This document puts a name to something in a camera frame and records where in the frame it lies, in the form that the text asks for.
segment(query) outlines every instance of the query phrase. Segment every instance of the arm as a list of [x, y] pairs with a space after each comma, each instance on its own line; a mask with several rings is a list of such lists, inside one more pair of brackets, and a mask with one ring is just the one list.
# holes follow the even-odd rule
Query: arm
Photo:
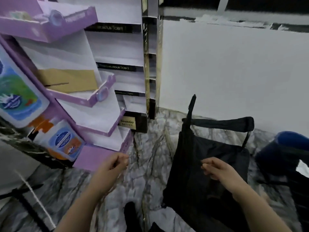
[[291, 232], [284, 221], [229, 164], [215, 157], [202, 160], [205, 175], [211, 175], [232, 193], [240, 204], [251, 232]]
[[98, 168], [86, 190], [69, 208], [55, 232], [89, 232], [97, 203], [108, 194], [119, 174], [126, 169], [128, 158], [128, 155], [117, 152]]

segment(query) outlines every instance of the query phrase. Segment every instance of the purple cardboard shelf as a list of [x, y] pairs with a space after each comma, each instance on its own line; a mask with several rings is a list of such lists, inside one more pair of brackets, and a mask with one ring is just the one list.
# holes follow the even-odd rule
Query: purple cardboard shelf
[[124, 116], [126, 112], [126, 109], [125, 108], [122, 108], [122, 110], [120, 111], [120, 115], [118, 117], [118, 119], [116, 120], [116, 122], [113, 124], [113, 126], [111, 127], [111, 129], [108, 131], [108, 132], [102, 132], [102, 131], [99, 131], [99, 130], [95, 130], [95, 129], [91, 129], [91, 128], [87, 128], [87, 127], [84, 127], [84, 126], [81, 126], [81, 125], [76, 125], [78, 130], [80, 132], [92, 132], [92, 133], [95, 133], [95, 134], [99, 134], [99, 135], [103, 135], [103, 136], [106, 136], [106, 137], [110, 137], [111, 134], [114, 132], [114, 130], [116, 129], [116, 127], [118, 126], [121, 118]]
[[[133, 135], [128, 133], [126, 139], [122, 143], [120, 152], [126, 153], [132, 143]], [[103, 161], [111, 156], [115, 151], [107, 150], [101, 147], [86, 145], [82, 148], [79, 156], [77, 157], [73, 167], [84, 169], [87, 171], [96, 171]]]
[[113, 84], [116, 82], [115, 75], [109, 75], [105, 83], [103, 83], [100, 88], [92, 93], [92, 95], [88, 99], [78, 98], [72, 96], [70, 94], [61, 93], [54, 90], [48, 90], [48, 93], [56, 99], [60, 99], [63, 101], [75, 103], [78, 105], [93, 107], [97, 102], [102, 102], [108, 97], [108, 92]]
[[98, 17], [95, 7], [92, 6], [68, 15], [51, 10], [49, 16], [41, 20], [30, 21], [0, 16], [0, 33], [49, 43], [96, 22], [98, 22]]

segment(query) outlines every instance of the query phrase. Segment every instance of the hand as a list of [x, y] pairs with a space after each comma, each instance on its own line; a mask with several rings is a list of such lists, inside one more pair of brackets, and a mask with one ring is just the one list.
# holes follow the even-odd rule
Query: hand
[[87, 190], [99, 197], [108, 193], [121, 172], [126, 170], [129, 156], [115, 152], [104, 161], [92, 176]]
[[219, 180], [221, 184], [232, 193], [234, 199], [238, 201], [238, 197], [249, 185], [241, 178], [236, 170], [226, 162], [216, 157], [201, 160], [201, 168], [205, 175], [211, 175], [211, 179]]

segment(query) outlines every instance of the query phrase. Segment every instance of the marble floor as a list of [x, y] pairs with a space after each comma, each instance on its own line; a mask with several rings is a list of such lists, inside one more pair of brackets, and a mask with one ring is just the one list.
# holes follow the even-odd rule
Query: marble floor
[[[160, 109], [155, 120], [150, 121], [147, 134], [136, 133], [130, 153], [130, 164], [118, 179], [113, 192], [98, 204], [92, 218], [91, 232], [125, 232], [123, 208], [127, 202], [135, 202], [144, 231], [156, 222], [166, 232], [193, 230], [171, 209], [161, 208], [162, 191], [166, 186], [173, 155], [176, 150], [181, 119], [185, 114]], [[233, 131], [199, 128], [193, 126], [197, 136], [241, 145], [245, 134]], [[274, 137], [273, 134], [255, 129], [247, 148], [254, 156]], [[31, 185], [44, 183], [35, 190], [38, 198], [57, 224], [74, 200], [90, 181], [91, 174], [79, 169], [49, 169], [40, 165], [28, 179]], [[250, 160], [248, 182], [258, 193], [269, 196], [269, 204], [293, 231], [301, 231], [296, 209], [288, 187], [278, 186], [277, 191], [267, 185], [259, 185], [262, 179], [253, 157]], [[46, 225], [52, 229], [49, 219], [28, 192], [25, 197], [33, 205]], [[36, 232], [40, 229], [15, 199], [11, 199], [0, 211], [0, 231]]]

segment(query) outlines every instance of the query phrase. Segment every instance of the wall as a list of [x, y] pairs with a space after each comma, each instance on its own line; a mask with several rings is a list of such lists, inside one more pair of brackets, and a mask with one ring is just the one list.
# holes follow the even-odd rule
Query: wall
[[[14, 172], [15, 169], [27, 179], [40, 163], [2, 141], [0, 150], [0, 195], [2, 195], [22, 185], [21, 179]], [[9, 198], [0, 200], [0, 209], [8, 200]]]
[[263, 23], [164, 20], [160, 107], [309, 136], [309, 34]]

